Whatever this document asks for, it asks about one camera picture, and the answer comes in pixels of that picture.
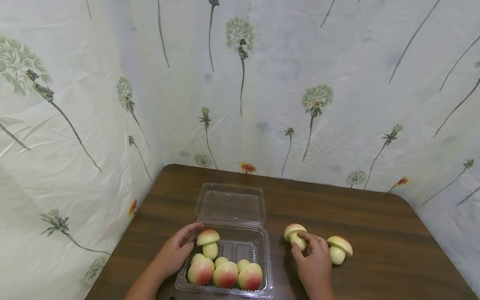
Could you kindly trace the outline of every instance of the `child's hand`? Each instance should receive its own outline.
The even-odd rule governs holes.
[[[203,228],[201,223],[192,223],[185,226],[168,239],[160,249],[155,258],[155,265],[161,268],[164,280],[180,270],[183,262],[193,250],[193,242],[188,242],[188,239],[201,228]]]
[[[299,232],[298,236],[308,242],[307,257],[303,256],[297,244],[293,243],[292,255],[297,263],[297,273],[310,300],[333,299],[331,286],[332,260],[325,239],[316,235]]]

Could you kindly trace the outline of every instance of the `white fabric backdrop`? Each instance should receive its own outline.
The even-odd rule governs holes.
[[[0,212],[0,299],[83,299],[108,258],[91,250],[113,251],[132,217],[133,200],[141,201],[152,183],[148,175],[155,178],[165,164],[216,165],[272,177],[281,177],[285,164],[284,178],[360,183],[352,188],[363,189],[377,156],[366,189],[391,190],[406,199],[479,295],[480,195],[456,206],[480,185],[477,165],[463,166],[480,159],[479,91],[433,137],[480,77],[478,43],[439,91],[479,35],[480,3],[337,0],[322,25],[330,0],[220,0],[211,31],[213,72],[211,2],[216,3],[160,1],[164,52],[155,0],[89,0],[88,6],[86,0],[2,1],[0,36],[41,58],[52,82],[35,82],[55,92],[53,103],[103,173],[65,118],[31,91],[35,83],[25,74],[33,67],[19,58],[10,64],[9,53],[0,58],[16,68],[1,73],[17,70],[27,85],[21,95],[0,77],[0,123],[31,148],[24,150],[0,131],[0,193],[7,208]],[[248,54],[242,117],[242,61],[226,46],[232,17],[248,21],[254,33],[246,41],[252,48],[242,48]],[[135,103],[138,123],[119,100],[121,77],[133,90],[120,100]],[[326,99],[309,97],[305,107],[302,95],[321,84],[333,96],[313,107],[322,114],[312,122],[303,160],[311,121],[305,111],[312,101]],[[208,145],[202,107],[209,109]],[[397,123],[403,130],[395,136]],[[288,128],[291,136],[285,135]],[[388,141],[384,134],[396,139],[381,151]],[[347,181],[353,171],[365,176]],[[396,185],[403,177],[407,184]],[[40,233],[52,225],[39,215],[52,209],[59,209],[60,221],[69,217],[69,230],[59,225],[47,237]]]

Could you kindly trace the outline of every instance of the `dandelion stem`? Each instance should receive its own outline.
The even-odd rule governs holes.
[[[473,194],[475,194],[475,193],[478,192],[479,190],[480,190],[480,185],[479,185],[473,192],[471,192],[467,197],[465,197],[462,201],[460,201],[459,203],[457,203],[456,206],[461,205],[463,202],[465,202],[466,200],[468,200],[468,198],[470,198],[471,196],[473,196]]]
[[[90,5],[88,5],[88,0],[85,0],[87,2],[87,8],[88,8],[88,15],[90,16],[90,20],[92,19],[92,14],[90,13]]]
[[[370,171],[368,172],[367,182],[365,183],[365,186],[363,187],[363,190],[365,190],[367,188],[368,181],[370,180],[370,174],[372,173],[373,165],[375,164],[375,161],[380,156],[380,153],[382,153],[382,151],[385,149],[385,146],[387,146],[386,142],[384,143],[384,146],[380,149],[380,152],[378,153],[377,157],[375,157],[375,159],[373,160],[372,166],[370,167]]]
[[[144,161],[144,158],[143,158],[143,156],[142,156],[142,153],[140,152],[140,149],[138,149],[137,144],[135,144],[135,142],[132,142],[132,144],[134,144],[134,145],[135,145],[135,148],[137,148],[138,154],[140,154],[140,158],[141,158],[142,161],[144,162],[145,171],[147,171],[148,177],[150,177],[150,180],[152,180],[152,176],[150,176],[150,173],[148,173],[147,165],[145,164],[145,161]]]
[[[473,45],[475,45],[476,42],[478,42],[478,40],[480,39],[480,36],[477,37],[476,40],[473,41],[473,43],[467,48],[467,50],[465,50],[465,52],[463,52],[463,54],[456,60],[455,64],[453,65],[452,69],[448,72],[447,76],[445,77],[444,79],[444,82],[442,82],[442,86],[440,86],[440,90],[442,90],[442,88],[444,87],[445,85],[445,82],[447,81],[448,77],[450,76],[450,73],[453,71],[453,69],[455,69],[456,65],[458,64],[458,62],[462,59],[462,57],[465,55],[465,53],[467,53],[470,48],[472,48]]]
[[[305,156],[307,155],[307,151],[308,151],[308,146],[310,146],[310,137],[312,136],[313,118],[314,118],[314,117],[312,117],[312,118],[310,119],[310,133],[308,134],[307,148],[305,149],[305,154],[303,154],[303,159],[302,159],[302,161],[305,160]]]
[[[241,67],[242,67],[241,88],[240,88],[240,118],[242,118],[242,114],[241,114],[241,105],[242,105],[241,95],[243,93],[243,82],[245,81],[245,62],[244,62],[244,59],[242,59],[242,58],[240,58],[240,60],[241,60]]]
[[[170,69],[170,65],[167,59],[167,53],[165,52],[165,44],[163,42],[162,22],[160,21],[160,0],[158,0],[158,30],[160,32],[160,41],[162,42],[163,55],[165,56],[165,61],[167,62],[167,66]]]
[[[396,187],[396,183],[393,185],[393,187],[391,187],[391,188],[387,191],[387,193],[391,192],[394,187]]]
[[[8,129],[6,129],[2,123],[0,123],[0,128],[9,136],[11,137],[17,144],[19,144],[20,146],[23,147],[23,149],[26,149],[26,150],[31,150],[29,147],[25,146],[24,143],[22,143],[19,139],[17,139],[10,131],[8,131]]]
[[[133,113],[133,111],[132,111],[132,116],[133,116],[133,118],[135,119],[135,122],[137,122],[138,127],[140,127],[140,130],[141,130],[142,133],[144,134],[144,138],[145,138],[145,141],[147,142],[148,150],[152,151],[152,149],[150,149],[150,145],[148,144],[148,140],[147,140],[147,137],[145,136],[144,130],[143,130],[142,127],[140,126],[140,123],[138,122],[137,117],[135,116],[135,114]]]
[[[290,147],[288,147],[287,157],[285,158],[285,162],[283,163],[282,176],[283,176],[283,170],[285,169],[285,164],[287,163],[288,155],[290,154],[291,148],[292,148],[292,135],[290,134]]]
[[[422,208],[425,204],[427,204],[428,201],[430,201],[433,197],[435,197],[436,195],[440,194],[441,192],[443,192],[446,188],[448,188],[452,183],[454,183],[458,178],[460,178],[460,176],[462,176],[463,173],[465,173],[465,171],[467,170],[467,168],[464,168],[463,171],[460,172],[460,174],[455,177],[454,180],[452,180],[449,184],[445,185],[443,189],[439,190],[438,192],[436,192],[435,194],[433,194],[430,198],[427,199],[427,201],[425,201],[422,205],[420,205],[419,208]]]
[[[335,3],[335,0],[332,1],[332,5],[330,5],[330,8],[328,9],[327,15],[325,16],[325,19],[322,22],[322,24],[320,25],[320,27],[322,27],[324,25],[325,21],[327,20],[328,15],[330,14],[330,11],[332,10],[332,6],[333,6],[334,3]]]
[[[212,64],[212,71],[215,72],[215,69],[213,68],[213,60],[212,60],[212,48],[211,48],[211,43],[210,43],[210,35],[212,33],[212,21],[213,21],[213,9],[215,8],[215,5],[212,4],[212,9],[210,10],[210,28],[208,29],[208,52],[210,53],[210,63]]]
[[[85,148],[84,144],[82,143],[82,140],[80,139],[80,136],[78,135],[77,133],[77,130],[75,130],[75,128],[73,127],[73,124],[70,122],[70,120],[68,119],[68,117],[63,113],[63,111],[61,110],[61,108],[59,108],[53,101],[49,101],[49,103],[51,105],[53,105],[53,107],[55,107],[59,113],[65,118],[65,120],[68,122],[68,124],[70,125],[73,133],[75,134],[75,136],[77,137],[77,140],[78,142],[80,143],[80,145],[82,146],[82,148],[84,149],[85,153],[88,155],[88,157],[92,160],[93,164],[95,165],[95,167],[100,170],[100,172],[103,174],[103,171],[102,169],[100,169],[100,167],[96,164],[96,162],[93,160],[93,158],[90,156],[90,154],[88,153],[87,149]]]
[[[215,169],[217,169],[216,167],[216,162],[215,162],[215,159],[213,158],[213,154],[212,154],[212,151],[210,150],[210,145],[208,144],[208,129],[207,127],[205,126],[205,137],[206,137],[206,140],[207,140],[207,148],[208,148],[208,152],[210,152],[210,156],[212,157],[212,160],[213,160],[213,163],[215,165]]]
[[[477,87],[479,86],[480,84],[480,78],[479,80],[477,81],[477,84],[473,87],[473,89],[470,91],[470,93],[465,97],[465,99],[463,99],[449,114],[448,116],[445,118],[445,121],[440,125],[440,127],[437,129],[437,132],[435,132],[435,135],[433,136],[433,138],[435,138],[438,134],[438,132],[440,131],[440,129],[442,129],[442,127],[445,125],[445,123],[447,122],[448,118],[465,102],[465,100],[468,99],[468,97],[470,97],[471,94],[473,94],[473,92],[477,89]]]
[[[390,81],[388,82],[388,84],[390,84],[390,83],[392,82],[393,75],[395,75],[396,69],[398,68],[398,65],[399,65],[400,62],[402,61],[403,56],[405,55],[405,53],[407,52],[408,48],[410,47],[410,44],[412,43],[413,39],[415,38],[415,36],[417,35],[417,33],[420,31],[420,28],[423,26],[423,24],[424,24],[425,21],[428,19],[428,17],[430,17],[430,14],[433,12],[433,10],[435,9],[435,7],[437,7],[437,4],[438,4],[439,2],[440,2],[440,0],[437,0],[437,2],[435,3],[435,5],[432,7],[432,9],[430,10],[430,12],[428,13],[427,17],[425,17],[425,19],[423,19],[423,21],[422,21],[422,23],[420,24],[420,26],[417,28],[417,30],[415,31],[415,33],[412,35],[410,41],[408,41],[408,44],[407,44],[407,46],[405,47],[405,50],[403,50],[402,56],[400,56],[400,59],[399,59],[398,62],[396,63],[395,69],[393,70],[392,76],[390,77]]]
[[[111,253],[109,252],[106,252],[106,251],[98,251],[98,250],[93,250],[93,249],[89,249],[89,248],[86,248],[84,246],[81,246],[79,243],[77,243],[73,238],[72,236],[69,234],[69,233],[64,233],[75,245],[77,245],[78,247],[82,248],[82,249],[85,249],[87,251],[90,251],[90,252],[97,252],[97,253],[105,253],[105,254],[108,254],[108,255],[112,255]]]

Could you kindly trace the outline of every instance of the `wooden table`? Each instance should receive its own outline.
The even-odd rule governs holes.
[[[337,300],[476,300],[428,230],[400,197],[194,168],[166,166],[120,240],[87,300],[122,299],[168,237],[196,220],[195,205],[205,182],[260,187],[264,191],[276,300],[307,299],[283,230],[301,223],[323,237],[342,235],[354,256],[333,269]],[[175,277],[160,288],[167,300]],[[233,299],[180,291],[179,300]]]

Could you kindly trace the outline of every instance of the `dandelion print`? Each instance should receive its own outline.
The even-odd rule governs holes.
[[[212,165],[212,161],[210,160],[210,158],[203,154],[195,154],[193,156],[193,159],[197,163],[197,165],[204,168],[207,168]]]
[[[80,143],[80,146],[82,146],[85,154],[90,158],[90,160],[93,162],[95,167],[103,173],[102,169],[96,164],[94,161],[93,157],[88,153],[87,149],[84,146],[84,143],[82,143],[82,139],[80,139],[80,136],[77,133],[77,130],[75,130],[75,127],[73,126],[72,122],[68,119],[67,115],[61,110],[61,108],[53,102],[53,95],[55,94],[48,86],[43,86],[40,83],[38,83],[37,80],[40,80],[41,77],[37,75],[33,70],[28,69],[26,72],[24,72],[25,75],[32,81],[32,89],[37,92],[38,95],[42,96],[48,103],[50,103],[58,112],[63,116],[63,118],[67,121],[67,123],[70,125],[70,128],[73,131],[73,134],[75,134],[78,142]]]
[[[129,217],[137,213],[137,204],[138,204],[137,199],[133,200],[132,204],[130,205],[130,208],[128,209]]]
[[[350,185],[350,188],[353,188],[353,185],[362,184],[365,180],[365,172],[363,171],[352,171],[347,175],[347,184]]]
[[[160,0],[158,0],[158,31],[160,32],[160,41],[162,42],[163,48],[163,55],[165,56],[165,61],[167,62],[167,66],[170,69],[170,64],[168,63],[167,59],[167,52],[165,51],[165,43],[163,42],[163,33],[162,33],[162,22],[160,20]]]
[[[8,131],[8,129],[5,128],[5,126],[2,125],[2,123],[0,123],[0,129],[3,130],[3,132],[5,132],[12,140],[14,140],[17,144],[19,144],[23,149],[25,150],[31,150],[29,147],[25,146],[24,143],[22,143],[19,139],[17,139],[13,133],[11,133],[10,131]]]
[[[475,163],[475,160],[474,159],[467,159],[467,162],[463,164],[463,170],[460,172],[460,174],[457,175],[457,177],[455,177],[455,179],[453,179],[449,184],[445,185],[441,190],[439,190],[438,192],[436,192],[435,194],[433,194],[430,198],[428,198],[422,205],[420,205],[419,208],[422,208],[425,204],[427,204],[428,201],[430,201],[433,197],[435,197],[436,195],[440,194],[441,192],[443,192],[446,188],[448,188],[450,185],[452,185],[452,183],[454,183],[457,179],[460,178],[460,176],[463,175],[463,173],[465,173],[465,171],[467,171],[468,169],[470,169],[473,164]]]
[[[144,130],[140,126],[140,123],[137,120],[137,117],[133,113],[133,110],[135,109],[135,102],[132,101],[132,93],[133,93],[133,88],[130,82],[128,81],[127,78],[121,77],[119,79],[119,82],[117,83],[117,93],[119,95],[119,101],[123,108],[128,112],[132,113],[133,119],[137,123],[138,127],[142,131],[142,134],[144,135],[145,141],[147,143],[148,149],[150,149],[150,145],[148,144],[147,137],[145,136]]]
[[[328,15],[330,14],[330,11],[332,10],[332,7],[333,7],[333,4],[334,4],[334,3],[335,3],[335,0],[332,0],[332,4],[330,5],[330,8],[328,9],[327,14],[326,14],[326,16],[325,16],[325,19],[324,19],[324,21],[322,22],[322,25],[320,25],[320,27],[322,27],[322,26],[325,24],[325,21],[327,20]]]
[[[227,47],[233,49],[234,52],[238,53],[241,60],[242,66],[242,79],[240,87],[240,117],[242,117],[242,94],[243,94],[243,83],[245,81],[245,62],[244,60],[248,57],[248,51],[253,49],[253,41],[255,40],[255,34],[253,33],[253,26],[250,25],[250,22],[239,18],[233,17],[226,24],[226,36],[227,36]]]
[[[402,177],[399,181],[397,181],[397,183],[395,183],[393,185],[393,187],[391,187],[388,192],[390,192],[391,190],[393,190],[394,187],[396,186],[402,186],[402,185],[406,185],[408,183],[408,177]]]
[[[13,92],[26,95],[26,91],[36,94],[26,70],[38,74],[44,85],[52,82],[42,60],[29,47],[17,40],[0,36],[0,74],[13,86]]]
[[[84,277],[80,281],[81,290],[88,290],[92,287],[92,285],[95,283],[98,276],[102,272],[103,268],[105,267],[107,260],[108,259],[106,256],[102,256],[94,260],[94,262],[90,265]]]
[[[310,138],[312,137],[313,119],[319,117],[322,114],[321,108],[330,104],[333,100],[333,89],[326,84],[314,86],[307,89],[302,96],[303,106],[307,109],[305,113],[310,113],[310,133],[308,134],[307,148],[303,154],[302,161],[305,160],[305,156],[310,146]]]
[[[437,2],[435,3],[435,5],[432,7],[432,9],[430,10],[430,12],[427,14],[427,16],[425,17],[425,19],[423,19],[422,23],[420,24],[420,26],[417,28],[417,30],[415,31],[415,33],[412,35],[410,41],[408,41],[408,44],[407,46],[405,47],[405,50],[403,50],[403,53],[402,53],[402,56],[400,56],[400,59],[398,60],[398,62],[396,63],[396,66],[395,66],[395,69],[393,70],[393,73],[392,73],[392,76],[390,77],[390,81],[388,82],[388,84],[390,84],[392,82],[392,78],[393,76],[395,75],[395,72],[396,72],[396,69],[398,68],[398,65],[400,64],[400,62],[402,61],[402,58],[403,56],[405,55],[405,53],[407,52],[408,48],[410,47],[410,44],[412,43],[413,39],[415,38],[415,36],[417,35],[417,33],[420,31],[420,28],[423,26],[423,24],[425,23],[425,21],[427,21],[428,17],[430,17],[431,13],[433,12],[433,10],[435,9],[435,7],[437,7],[437,4],[440,2],[440,0],[437,0]]]
[[[243,172],[245,172],[245,174],[255,173],[257,171],[257,168],[255,168],[252,164],[246,162],[241,162],[240,168]]]
[[[90,16],[90,20],[92,19],[92,14],[90,13],[90,5],[88,5],[88,0],[85,0],[87,2],[87,9],[88,9],[88,15]]]
[[[215,69],[213,67],[213,60],[212,60],[212,47],[211,47],[211,42],[210,42],[210,36],[212,33],[212,21],[213,21],[213,9],[215,6],[219,6],[220,0],[208,0],[210,4],[212,5],[212,8],[210,9],[210,27],[208,28],[208,52],[210,53],[210,63],[212,64],[212,71],[215,72]]]
[[[467,48],[467,50],[465,50],[465,52],[462,53],[462,55],[460,55],[460,57],[456,60],[455,64],[453,65],[453,67],[450,69],[450,71],[448,72],[447,76],[445,77],[444,81],[442,82],[442,86],[440,86],[440,90],[441,91],[445,85],[445,82],[447,81],[448,77],[450,76],[450,73],[453,71],[453,69],[455,69],[456,65],[458,64],[458,62],[463,58],[463,56],[465,55],[465,53],[467,53],[470,48],[472,48],[473,45],[475,45],[476,42],[478,42],[478,40],[480,39],[480,36],[477,37],[477,39],[475,39],[473,41],[473,43],[470,44],[470,46]]]
[[[435,135],[433,136],[433,138],[435,138],[437,136],[440,129],[442,129],[442,127],[445,125],[445,123],[447,123],[448,118],[453,115],[453,113],[470,97],[470,95],[473,94],[473,92],[475,92],[475,90],[477,89],[479,84],[480,84],[480,78],[478,79],[477,84],[475,84],[475,86],[470,91],[470,93],[457,106],[455,106],[455,108],[448,114],[448,116],[445,118],[444,122],[440,125],[440,127],[435,132]]]
[[[208,127],[210,126],[210,122],[212,121],[210,119],[210,117],[208,116],[209,112],[210,112],[210,110],[208,108],[202,107],[202,116],[199,117],[199,119],[200,119],[200,123],[203,123],[205,125],[205,139],[207,140],[208,152],[210,152],[210,156],[213,159],[215,169],[218,170],[217,167],[216,167],[215,159],[213,158],[212,150],[210,150],[210,145],[208,144]]]
[[[42,220],[42,221],[51,225],[51,227],[45,229],[45,231],[43,231],[41,234],[44,234],[45,232],[48,231],[47,237],[49,237],[52,233],[54,233],[56,230],[58,230],[62,234],[66,235],[77,247],[80,247],[80,248],[85,249],[85,250],[90,251],[90,252],[98,252],[98,253],[105,253],[105,254],[111,255],[111,253],[108,253],[108,252],[105,252],[105,251],[98,251],[98,250],[89,249],[89,248],[81,246],[79,243],[77,243],[73,239],[73,237],[70,235],[70,233],[68,233],[68,231],[70,230],[68,228],[68,223],[67,223],[68,217],[62,218],[61,216],[59,216],[59,212],[60,211],[58,209],[52,209],[48,213],[40,215],[41,216],[40,220]]]
[[[382,151],[385,149],[385,147],[390,145],[393,140],[396,140],[397,134],[402,130],[403,130],[403,126],[400,125],[400,124],[397,124],[393,127],[392,132],[390,132],[389,134],[384,133],[383,138],[386,139],[385,143],[384,143],[383,147],[380,149],[380,152],[378,152],[377,156],[375,157],[375,159],[372,162],[372,166],[370,167],[370,171],[368,172],[367,182],[365,183],[365,186],[363,187],[364,190],[367,188],[368,180],[370,180],[370,175],[372,174],[372,169],[373,169],[373,165],[375,164],[375,161],[378,159],[378,157],[380,156]]]
[[[138,154],[140,154],[140,158],[142,159],[142,162],[144,163],[145,171],[147,171],[148,177],[150,177],[150,180],[152,180],[152,176],[150,176],[150,173],[148,173],[147,165],[145,164],[145,161],[144,161],[144,158],[142,156],[142,153],[140,152],[140,149],[138,149],[137,144],[135,144],[135,140],[133,139],[133,136],[131,136],[131,135],[128,136],[128,143],[130,144],[130,147],[132,145],[134,145],[135,148],[137,148]]]
[[[290,154],[290,149],[292,148],[292,135],[294,132],[295,131],[291,127],[285,130],[285,136],[290,137],[290,147],[288,147],[287,157],[285,157],[285,162],[283,163],[282,176],[283,176],[283,170],[285,170],[285,164],[287,163],[288,155]]]

